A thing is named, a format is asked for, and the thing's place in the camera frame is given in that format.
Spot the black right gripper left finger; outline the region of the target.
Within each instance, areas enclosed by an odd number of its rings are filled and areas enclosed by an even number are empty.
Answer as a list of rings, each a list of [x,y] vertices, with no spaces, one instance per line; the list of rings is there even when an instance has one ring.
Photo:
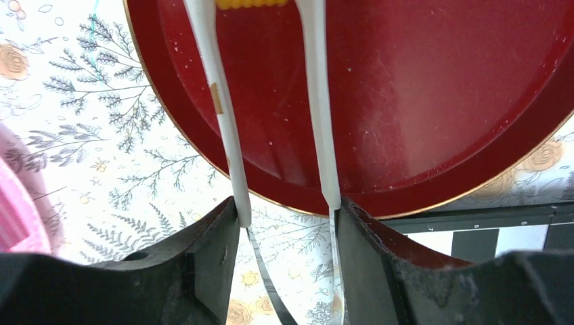
[[[233,198],[120,261],[1,255],[2,324],[223,324],[240,226]]]

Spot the black white checkerboard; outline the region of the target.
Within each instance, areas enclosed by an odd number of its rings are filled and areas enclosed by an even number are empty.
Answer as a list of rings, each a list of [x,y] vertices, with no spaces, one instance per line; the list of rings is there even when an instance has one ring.
[[[422,213],[385,225],[434,251],[472,263],[510,251],[573,249],[573,203]]]

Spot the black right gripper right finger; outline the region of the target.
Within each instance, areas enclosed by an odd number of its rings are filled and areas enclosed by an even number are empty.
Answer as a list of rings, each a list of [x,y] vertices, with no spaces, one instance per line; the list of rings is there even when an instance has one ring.
[[[336,215],[350,324],[572,324],[573,251],[473,264],[419,244],[349,198]]]

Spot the dark red round tray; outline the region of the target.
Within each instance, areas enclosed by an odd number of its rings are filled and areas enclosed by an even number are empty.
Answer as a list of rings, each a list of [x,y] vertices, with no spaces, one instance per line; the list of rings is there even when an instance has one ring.
[[[217,41],[248,193],[326,214],[296,2],[217,9]],[[229,177],[184,3],[124,6],[160,103]],[[325,3],[341,198],[375,217],[417,213],[484,187],[573,115],[572,1]]]

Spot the yellow square biscuit toy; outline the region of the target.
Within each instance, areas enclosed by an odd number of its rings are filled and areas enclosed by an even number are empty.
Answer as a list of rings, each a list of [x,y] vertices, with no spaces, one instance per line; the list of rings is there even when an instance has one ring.
[[[288,0],[216,0],[219,9],[283,6]]]

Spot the floral patterned tablecloth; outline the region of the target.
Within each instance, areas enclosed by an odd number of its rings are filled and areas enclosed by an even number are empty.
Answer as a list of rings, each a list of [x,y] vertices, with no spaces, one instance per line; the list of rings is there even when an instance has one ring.
[[[120,261],[227,198],[236,204],[230,178],[200,155],[160,103],[124,3],[1,2],[1,158],[41,201],[58,246],[48,256],[79,265]],[[551,136],[472,192],[493,196],[512,186],[517,167],[553,165],[560,146]],[[238,219],[223,324],[331,324],[340,302],[329,211],[304,213],[248,196],[251,225]]]

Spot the pink three-tier cake stand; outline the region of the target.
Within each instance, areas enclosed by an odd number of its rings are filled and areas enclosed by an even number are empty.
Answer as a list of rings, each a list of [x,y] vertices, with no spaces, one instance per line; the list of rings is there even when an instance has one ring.
[[[14,168],[1,158],[1,252],[56,256],[57,240],[48,234],[34,200]]]

